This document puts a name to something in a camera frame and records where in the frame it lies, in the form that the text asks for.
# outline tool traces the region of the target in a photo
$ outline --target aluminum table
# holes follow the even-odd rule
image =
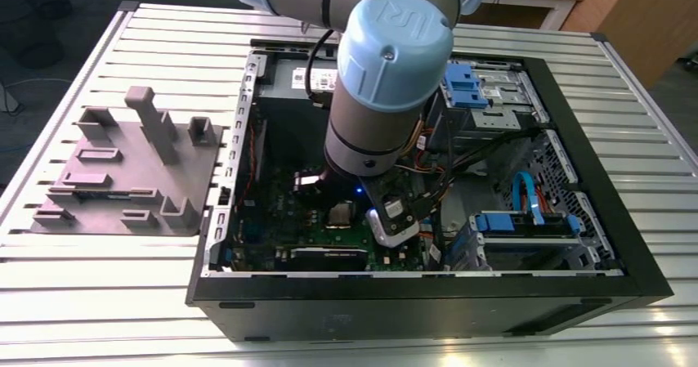
[[[457,51],[545,58],[677,296],[549,338],[233,343],[185,305],[198,236],[28,229],[86,106],[150,86],[174,122],[230,126],[251,38],[314,42],[258,11],[124,3],[0,199],[0,364],[676,365],[698,360],[698,162],[608,43],[589,34],[462,26]],[[217,175],[223,168],[217,168]]]

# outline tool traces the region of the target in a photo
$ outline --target rectangular slot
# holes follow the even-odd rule
[[[76,157],[83,163],[118,163],[123,155],[118,148],[95,148],[82,149]]]
[[[111,185],[111,177],[106,173],[75,173],[68,172],[63,178],[67,186],[107,187]]]
[[[122,216],[130,217],[130,218],[147,218],[147,213],[142,211],[135,210],[124,210],[122,212]]]

